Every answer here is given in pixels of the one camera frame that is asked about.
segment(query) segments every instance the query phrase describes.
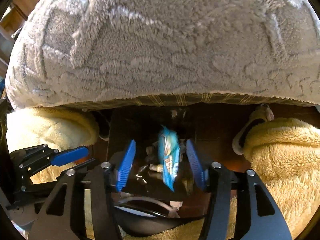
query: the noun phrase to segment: small bottle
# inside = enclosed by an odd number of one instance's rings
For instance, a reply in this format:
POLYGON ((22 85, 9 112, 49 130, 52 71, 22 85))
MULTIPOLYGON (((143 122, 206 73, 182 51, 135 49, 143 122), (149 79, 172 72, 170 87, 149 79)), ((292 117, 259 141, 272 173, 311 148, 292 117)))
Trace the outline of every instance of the small bottle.
POLYGON ((162 173, 163 172, 163 165, 162 164, 158 164, 158 165, 150 164, 149 169, 151 171, 157 171, 157 172, 162 173))

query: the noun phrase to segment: blue gripper pad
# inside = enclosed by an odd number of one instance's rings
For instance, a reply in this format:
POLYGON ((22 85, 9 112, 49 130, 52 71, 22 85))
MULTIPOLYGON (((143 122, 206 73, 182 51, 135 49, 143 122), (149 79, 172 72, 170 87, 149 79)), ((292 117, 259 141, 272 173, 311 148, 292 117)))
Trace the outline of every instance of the blue gripper pad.
POLYGON ((116 165, 116 190, 120 192, 127 184, 129 173, 132 167, 134 156, 136 155, 136 142, 131 140, 124 153, 121 163, 116 165))
POLYGON ((187 156, 195 183, 199 189, 204 190, 206 187, 205 171, 202 168, 196 149, 191 140, 187 140, 187 156))
POLYGON ((89 150, 87 147, 81 146, 76 149, 66 150, 57 154, 51 161, 51 165, 63 166, 65 164, 80 160, 81 158, 87 157, 89 150))

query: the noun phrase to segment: plaid fabric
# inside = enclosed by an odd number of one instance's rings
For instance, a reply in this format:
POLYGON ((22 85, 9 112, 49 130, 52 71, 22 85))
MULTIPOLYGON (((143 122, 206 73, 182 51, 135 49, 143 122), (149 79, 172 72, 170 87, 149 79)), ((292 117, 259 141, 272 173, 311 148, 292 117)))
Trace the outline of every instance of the plaid fabric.
POLYGON ((188 106, 196 103, 226 103, 236 105, 262 104, 262 103, 280 103, 297 106, 314 106, 312 103, 301 102, 292 99, 282 99, 276 97, 256 97, 240 94, 182 94, 182 95, 150 95, 129 99, 113 99, 104 102, 81 102, 72 103, 65 106, 80 109, 110 109, 121 106, 188 106))

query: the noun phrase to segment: white cable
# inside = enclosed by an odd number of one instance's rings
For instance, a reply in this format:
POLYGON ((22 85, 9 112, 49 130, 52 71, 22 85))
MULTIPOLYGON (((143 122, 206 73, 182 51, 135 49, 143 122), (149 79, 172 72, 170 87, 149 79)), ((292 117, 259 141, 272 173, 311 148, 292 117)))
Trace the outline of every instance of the white cable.
POLYGON ((171 206, 167 205, 166 203, 161 202, 160 200, 157 200, 157 199, 154 199, 154 198, 150 198, 150 197, 128 197, 128 198, 120 199, 118 202, 119 203, 127 203, 129 201, 134 201, 134 200, 147 201, 147 202, 151 202, 151 203, 157 204, 159 206, 162 206, 166 210, 168 210, 169 213, 170 212, 175 212, 176 213, 176 211, 177 211, 176 208, 171 207, 171 206))

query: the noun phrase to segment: chip bag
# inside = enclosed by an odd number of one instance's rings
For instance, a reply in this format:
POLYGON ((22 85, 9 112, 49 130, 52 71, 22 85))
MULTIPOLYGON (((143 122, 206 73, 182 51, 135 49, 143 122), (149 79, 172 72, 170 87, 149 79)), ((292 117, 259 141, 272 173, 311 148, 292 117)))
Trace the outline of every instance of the chip bag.
POLYGON ((174 191, 173 183, 179 169, 180 145, 177 133, 163 128, 159 134, 158 157, 163 164, 163 183, 174 191))

